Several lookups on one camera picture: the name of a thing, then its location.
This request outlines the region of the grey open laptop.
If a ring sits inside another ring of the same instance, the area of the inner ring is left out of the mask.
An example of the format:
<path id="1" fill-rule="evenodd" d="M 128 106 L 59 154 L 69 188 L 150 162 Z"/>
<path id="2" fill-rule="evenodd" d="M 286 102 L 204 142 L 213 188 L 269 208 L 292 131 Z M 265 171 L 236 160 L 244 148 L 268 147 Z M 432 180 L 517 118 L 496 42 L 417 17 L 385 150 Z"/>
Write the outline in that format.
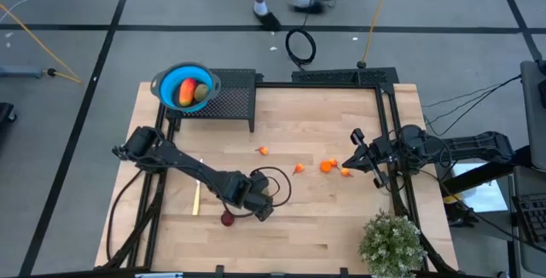
<path id="1" fill-rule="evenodd" d="M 514 169 L 522 267 L 546 278 L 546 62 L 520 63 L 530 164 Z"/>

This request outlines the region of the white paper sheet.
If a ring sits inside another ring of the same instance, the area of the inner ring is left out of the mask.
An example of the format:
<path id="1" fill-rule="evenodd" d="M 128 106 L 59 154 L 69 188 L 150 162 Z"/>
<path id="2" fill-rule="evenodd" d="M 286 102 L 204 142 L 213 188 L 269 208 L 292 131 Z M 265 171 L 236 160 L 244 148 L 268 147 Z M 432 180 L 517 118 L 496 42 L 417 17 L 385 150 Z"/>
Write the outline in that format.
<path id="1" fill-rule="evenodd" d="M 459 193 L 462 201 L 475 212 L 507 211 L 508 205 L 496 180 Z"/>

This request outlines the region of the blue grey collapsible colander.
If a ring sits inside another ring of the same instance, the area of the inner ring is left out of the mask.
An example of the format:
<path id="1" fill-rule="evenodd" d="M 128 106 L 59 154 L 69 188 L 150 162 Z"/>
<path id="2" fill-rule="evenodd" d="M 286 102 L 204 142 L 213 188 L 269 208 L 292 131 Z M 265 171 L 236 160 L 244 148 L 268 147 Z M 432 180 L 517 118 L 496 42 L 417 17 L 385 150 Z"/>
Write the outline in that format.
<path id="1" fill-rule="evenodd" d="M 187 78 L 195 79 L 197 83 L 206 85 L 208 93 L 202 101 L 191 103 L 188 107 L 183 107 L 177 102 L 177 93 L 183 81 Z M 163 72 L 157 73 L 152 79 L 150 92 L 164 106 L 170 109 L 184 113 L 193 113 L 200 111 L 210 100 L 216 98 L 221 87 L 220 77 L 212 73 L 209 68 L 196 62 L 182 62 L 167 68 Z"/>

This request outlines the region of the red orange mango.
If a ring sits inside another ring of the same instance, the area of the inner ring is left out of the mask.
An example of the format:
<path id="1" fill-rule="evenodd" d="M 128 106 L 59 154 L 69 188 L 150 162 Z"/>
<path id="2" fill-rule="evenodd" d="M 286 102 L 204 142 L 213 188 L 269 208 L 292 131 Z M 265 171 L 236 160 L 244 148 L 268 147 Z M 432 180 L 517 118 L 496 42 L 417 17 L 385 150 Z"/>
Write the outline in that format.
<path id="1" fill-rule="evenodd" d="M 178 103 L 181 107 L 189 107 L 195 97 L 198 82 L 194 78 L 186 78 L 179 86 Z"/>

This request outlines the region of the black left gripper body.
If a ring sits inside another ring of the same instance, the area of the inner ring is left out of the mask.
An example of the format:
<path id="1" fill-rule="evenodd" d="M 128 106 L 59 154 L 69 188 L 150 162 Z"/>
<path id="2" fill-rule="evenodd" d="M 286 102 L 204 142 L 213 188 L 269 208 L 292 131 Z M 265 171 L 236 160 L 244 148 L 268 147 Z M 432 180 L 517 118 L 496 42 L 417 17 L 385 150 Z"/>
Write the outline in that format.
<path id="1" fill-rule="evenodd" d="M 269 180 L 264 173 L 255 170 L 250 174 L 250 182 L 251 187 L 244 199 L 243 206 L 260 222 L 264 222 L 274 211 L 273 198 L 267 193 Z"/>

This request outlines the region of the black chair base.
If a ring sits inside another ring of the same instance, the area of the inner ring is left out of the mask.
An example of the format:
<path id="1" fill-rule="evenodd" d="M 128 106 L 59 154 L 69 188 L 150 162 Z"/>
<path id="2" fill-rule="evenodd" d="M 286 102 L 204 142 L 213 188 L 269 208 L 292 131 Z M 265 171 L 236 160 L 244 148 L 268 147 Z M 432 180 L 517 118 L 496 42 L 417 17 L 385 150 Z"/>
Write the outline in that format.
<path id="1" fill-rule="evenodd" d="M 8 102 L 0 102 L 0 142 L 9 131 L 9 127 L 17 120 L 15 106 Z"/>

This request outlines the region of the black perforated metal shelf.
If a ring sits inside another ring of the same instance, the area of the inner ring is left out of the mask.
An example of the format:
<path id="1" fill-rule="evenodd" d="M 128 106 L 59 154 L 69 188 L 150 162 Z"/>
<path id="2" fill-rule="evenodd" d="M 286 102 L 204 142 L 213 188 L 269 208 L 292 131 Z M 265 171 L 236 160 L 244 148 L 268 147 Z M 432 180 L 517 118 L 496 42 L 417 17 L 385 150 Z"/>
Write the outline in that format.
<path id="1" fill-rule="evenodd" d="M 326 86 L 354 86 L 358 88 L 399 84 L 398 73 L 394 67 L 332 69 L 298 71 L 292 73 L 292 82 Z"/>
<path id="2" fill-rule="evenodd" d="M 256 80 L 262 78 L 251 69 L 212 69 L 221 81 L 219 94 L 202 109 L 184 113 L 166 109 L 166 118 L 175 119 L 180 130 L 182 119 L 247 120 L 249 131 L 254 132 Z"/>

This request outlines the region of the green white potted plant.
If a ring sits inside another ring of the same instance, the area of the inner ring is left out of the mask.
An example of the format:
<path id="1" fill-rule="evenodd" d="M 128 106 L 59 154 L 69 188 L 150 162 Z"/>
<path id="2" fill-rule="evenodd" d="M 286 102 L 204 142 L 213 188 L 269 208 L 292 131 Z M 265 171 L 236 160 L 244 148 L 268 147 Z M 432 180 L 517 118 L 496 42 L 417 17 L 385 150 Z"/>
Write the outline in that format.
<path id="1" fill-rule="evenodd" d="M 363 226 L 358 254 L 378 278 L 415 278 L 427 252 L 421 231 L 406 217 L 379 212 Z"/>

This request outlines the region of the grey metal stand foot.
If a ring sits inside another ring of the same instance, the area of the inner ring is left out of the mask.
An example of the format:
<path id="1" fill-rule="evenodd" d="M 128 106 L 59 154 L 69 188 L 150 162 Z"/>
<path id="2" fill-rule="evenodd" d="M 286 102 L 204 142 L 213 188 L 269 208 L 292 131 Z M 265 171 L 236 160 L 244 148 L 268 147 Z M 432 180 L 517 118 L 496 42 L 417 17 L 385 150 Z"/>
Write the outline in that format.
<path id="1" fill-rule="evenodd" d="M 40 67 L 0 65 L 0 77 L 41 78 L 43 75 Z"/>

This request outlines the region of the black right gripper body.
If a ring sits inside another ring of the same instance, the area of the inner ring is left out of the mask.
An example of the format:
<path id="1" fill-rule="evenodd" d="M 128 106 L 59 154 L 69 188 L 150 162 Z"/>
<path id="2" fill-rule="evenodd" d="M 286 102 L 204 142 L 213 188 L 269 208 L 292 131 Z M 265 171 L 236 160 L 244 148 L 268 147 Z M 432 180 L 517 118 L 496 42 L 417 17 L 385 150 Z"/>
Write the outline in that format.
<path id="1" fill-rule="evenodd" d="M 367 153 L 369 160 L 375 163 L 372 172 L 377 188 L 385 187 L 391 181 L 391 176 L 397 176 L 394 149 L 388 136 L 377 137 L 370 144 L 366 144 L 362 130 L 356 128 L 351 133 L 351 142 L 357 146 L 354 153 Z"/>

